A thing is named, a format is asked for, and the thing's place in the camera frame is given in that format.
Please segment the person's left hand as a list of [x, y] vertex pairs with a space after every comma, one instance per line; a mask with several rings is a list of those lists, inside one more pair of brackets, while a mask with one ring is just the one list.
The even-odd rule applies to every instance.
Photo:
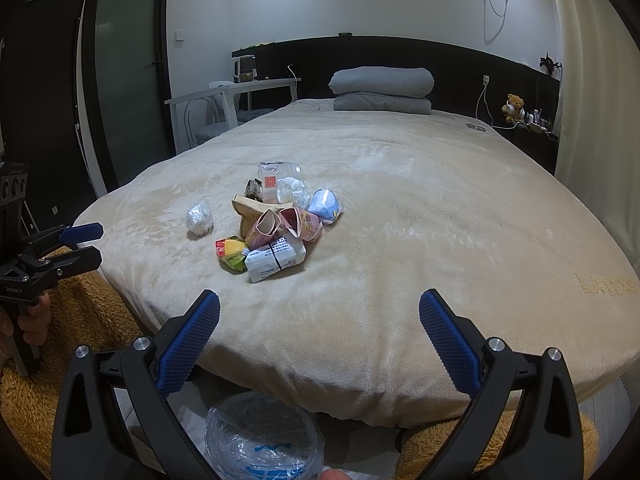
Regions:
[[[38, 296], [38, 304], [22, 307], [21, 315], [17, 320], [17, 325], [23, 331], [24, 341], [36, 347], [41, 347], [46, 341], [50, 323], [51, 300], [47, 292], [42, 292]], [[10, 354], [8, 338], [13, 335], [13, 324], [3, 309], [0, 310], [0, 330], [1, 351], [8, 356]]]

